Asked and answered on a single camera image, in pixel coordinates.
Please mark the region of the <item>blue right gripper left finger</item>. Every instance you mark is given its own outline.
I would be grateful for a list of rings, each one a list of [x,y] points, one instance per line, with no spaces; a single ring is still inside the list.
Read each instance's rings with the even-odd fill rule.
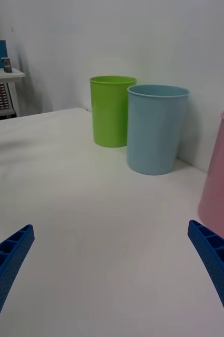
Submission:
[[[0,243],[0,313],[34,239],[29,224]]]

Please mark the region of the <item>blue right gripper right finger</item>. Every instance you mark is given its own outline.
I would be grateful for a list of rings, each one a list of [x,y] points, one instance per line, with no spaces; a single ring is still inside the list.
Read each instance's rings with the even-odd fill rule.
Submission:
[[[195,220],[188,237],[200,256],[224,308],[224,239]]]

